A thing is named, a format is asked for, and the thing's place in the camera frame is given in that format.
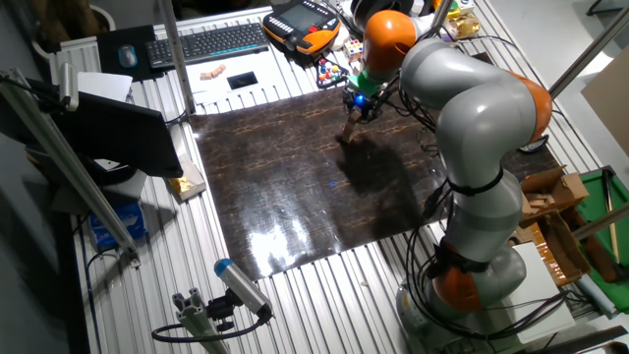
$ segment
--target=black mat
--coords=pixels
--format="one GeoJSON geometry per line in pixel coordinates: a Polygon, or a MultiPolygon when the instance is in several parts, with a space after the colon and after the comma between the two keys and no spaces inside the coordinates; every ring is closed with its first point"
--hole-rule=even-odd
{"type": "MultiPolygon", "coordinates": [[[[421,149],[434,135],[388,107],[339,145],[341,96],[331,89],[192,120],[229,256],[253,279],[419,226],[420,206],[445,179],[421,149]]],[[[557,165],[546,148],[510,152],[502,164],[520,180],[557,165]]]]}
{"type": "Polygon", "coordinates": [[[98,58],[103,73],[128,75],[134,82],[157,79],[164,76],[163,71],[152,71],[148,64],[146,43],[155,40],[153,26],[142,26],[133,29],[118,29],[96,37],[98,41],[98,58]],[[118,48],[131,44],[136,48],[138,65],[125,69],[118,61],[118,48]]]}

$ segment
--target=colorful object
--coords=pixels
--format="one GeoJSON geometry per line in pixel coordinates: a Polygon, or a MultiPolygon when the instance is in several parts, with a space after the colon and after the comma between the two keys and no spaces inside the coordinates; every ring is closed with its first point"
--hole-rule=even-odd
{"type": "Polygon", "coordinates": [[[350,40],[343,46],[343,54],[350,63],[359,61],[363,58],[363,44],[357,39],[350,40]]]}
{"type": "Polygon", "coordinates": [[[344,82],[347,80],[347,76],[350,74],[349,71],[339,67],[338,64],[335,64],[326,59],[319,59],[316,61],[319,64],[317,71],[319,72],[316,80],[316,86],[320,89],[327,89],[336,84],[344,82]]]}

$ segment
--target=small toy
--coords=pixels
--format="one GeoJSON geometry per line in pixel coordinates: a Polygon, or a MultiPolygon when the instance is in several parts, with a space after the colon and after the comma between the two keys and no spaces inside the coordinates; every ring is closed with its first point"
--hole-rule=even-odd
{"type": "Polygon", "coordinates": [[[221,64],[221,65],[218,66],[218,68],[214,69],[214,71],[211,72],[211,73],[200,73],[200,79],[201,80],[215,79],[216,77],[221,75],[225,71],[225,69],[227,69],[227,67],[225,67],[225,65],[221,64]]]}
{"type": "Polygon", "coordinates": [[[316,86],[318,88],[327,89],[347,80],[349,71],[347,71],[343,67],[338,66],[338,64],[324,58],[321,58],[316,62],[319,65],[317,70],[318,80],[316,81],[316,86]]]}
{"type": "Polygon", "coordinates": [[[357,39],[350,40],[343,46],[343,54],[350,63],[360,61],[363,58],[363,44],[357,39]]]}

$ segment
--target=cardboard box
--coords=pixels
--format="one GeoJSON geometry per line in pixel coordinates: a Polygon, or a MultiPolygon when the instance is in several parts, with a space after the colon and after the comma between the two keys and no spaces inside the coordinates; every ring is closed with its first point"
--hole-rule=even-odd
{"type": "Polygon", "coordinates": [[[538,246],[557,286],[574,282],[592,271],[568,224],[557,210],[547,211],[521,222],[516,235],[520,242],[533,242],[538,246]]]}
{"type": "Polygon", "coordinates": [[[528,220],[535,215],[549,211],[562,211],[576,206],[589,195],[581,182],[579,174],[563,174],[565,165],[540,172],[525,178],[520,184],[522,188],[522,220],[528,220]],[[545,206],[532,206],[526,195],[550,194],[553,203],[545,206]]]}

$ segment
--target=monitor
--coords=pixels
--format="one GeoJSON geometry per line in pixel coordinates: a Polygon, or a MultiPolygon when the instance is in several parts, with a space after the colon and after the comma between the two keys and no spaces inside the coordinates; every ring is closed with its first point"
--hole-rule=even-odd
{"type": "MultiPolygon", "coordinates": [[[[58,99],[58,87],[34,80],[29,80],[29,84],[58,99]]],[[[51,117],[76,154],[116,161],[149,176],[183,175],[170,132],[159,111],[80,92],[76,111],[51,113],[51,117]]],[[[2,94],[0,132],[26,145],[37,144],[2,94]]]]}

